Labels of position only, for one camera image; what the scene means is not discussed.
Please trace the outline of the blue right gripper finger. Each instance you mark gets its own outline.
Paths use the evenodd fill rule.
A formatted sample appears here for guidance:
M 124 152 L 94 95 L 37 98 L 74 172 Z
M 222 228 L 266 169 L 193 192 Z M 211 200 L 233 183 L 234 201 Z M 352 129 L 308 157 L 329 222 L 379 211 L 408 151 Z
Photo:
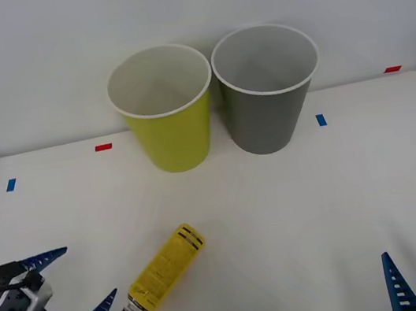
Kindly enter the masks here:
M 388 252 L 381 255 L 392 311 L 416 311 L 416 294 L 401 275 Z

